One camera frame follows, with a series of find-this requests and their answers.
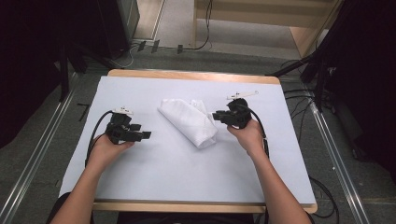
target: wrist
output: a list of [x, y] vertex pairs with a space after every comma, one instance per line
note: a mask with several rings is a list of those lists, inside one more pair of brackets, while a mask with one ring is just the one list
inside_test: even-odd
[[88, 165], [85, 167], [84, 173], [91, 176], [92, 178], [99, 179], [103, 171], [104, 169], [102, 169], [101, 167], [95, 166], [92, 163], [88, 163]]
[[265, 154], [263, 147], [256, 147], [248, 152], [248, 155], [253, 160], [253, 162], [261, 161], [262, 159], [267, 159], [268, 156]]

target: aluminum rail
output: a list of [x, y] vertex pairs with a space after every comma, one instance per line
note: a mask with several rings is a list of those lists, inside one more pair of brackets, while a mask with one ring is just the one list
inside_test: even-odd
[[52, 137], [53, 135], [55, 135], [58, 126], [61, 123], [62, 118], [64, 117], [64, 113], [67, 110], [67, 107], [69, 107], [69, 104], [76, 90], [76, 86], [79, 82], [78, 74], [74, 73], [70, 82], [70, 92], [67, 94], [64, 101], [57, 105], [55, 112], [53, 113], [49, 123], [47, 124], [45, 131], [43, 132], [40, 140], [35, 146], [35, 150], [33, 151], [32, 156], [26, 163], [26, 166], [24, 167], [18, 181], [8, 195], [7, 201], [0, 213], [0, 223], [2, 224], [11, 223], [12, 218], [14, 218], [15, 213], [17, 212], [25, 193], [28, 190], [33, 180], [33, 177], [35, 176], [35, 172], [37, 171], [38, 166], [40, 165], [47, 152]]
[[315, 121], [317, 122], [318, 128], [320, 130], [320, 134], [323, 138], [326, 148], [329, 151], [332, 164], [335, 168], [335, 172], [338, 175], [338, 179], [340, 181], [341, 187], [344, 190], [346, 199], [349, 203], [350, 209], [352, 211], [356, 223], [369, 224], [370, 221], [364, 210], [363, 204], [361, 202], [361, 197], [359, 196], [359, 193], [356, 191], [355, 185], [353, 184], [350, 178], [349, 172], [347, 171], [347, 168], [341, 158], [337, 145], [334, 143], [332, 134], [329, 130], [329, 127], [327, 126], [325, 118], [323, 117], [322, 113], [318, 111], [315, 104], [311, 104], [311, 110], [314, 115]]

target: human hand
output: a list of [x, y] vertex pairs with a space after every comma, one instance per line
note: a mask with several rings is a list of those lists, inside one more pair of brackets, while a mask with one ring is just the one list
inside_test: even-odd
[[262, 129], [256, 120], [251, 119], [244, 129], [228, 126], [227, 130], [238, 139], [239, 144], [250, 157], [257, 153], [263, 153]]
[[124, 142], [114, 145], [107, 134], [97, 136], [93, 142], [95, 144], [93, 145], [87, 167], [91, 167], [98, 174], [101, 174], [121, 152], [134, 145], [134, 142]]

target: folded white towel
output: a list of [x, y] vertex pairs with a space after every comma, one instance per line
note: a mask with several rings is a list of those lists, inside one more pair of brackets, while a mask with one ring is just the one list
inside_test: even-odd
[[201, 100], [192, 100], [188, 104], [180, 99], [164, 99], [158, 109], [196, 147], [204, 148], [216, 143], [218, 129]]

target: white tabletop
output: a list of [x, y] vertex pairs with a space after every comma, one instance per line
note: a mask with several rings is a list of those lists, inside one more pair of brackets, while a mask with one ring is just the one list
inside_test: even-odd
[[246, 100], [262, 120], [271, 162], [299, 203], [316, 203], [280, 85], [142, 77], [102, 77], [60, 195], [73, 189], [84, 169], [97, 120], [108, 110], [126, 106], [134, 111], [132, 123], [152, 134], [107, 168], [96, 199], [263, 204], [253, 163], [225, 124], [216, 122], [214, 146], [198, 149], [158, 111], [162, 99], [203, 100], [207, 111], [227, 110], [226, 96], [237, 91], [259, 92]]

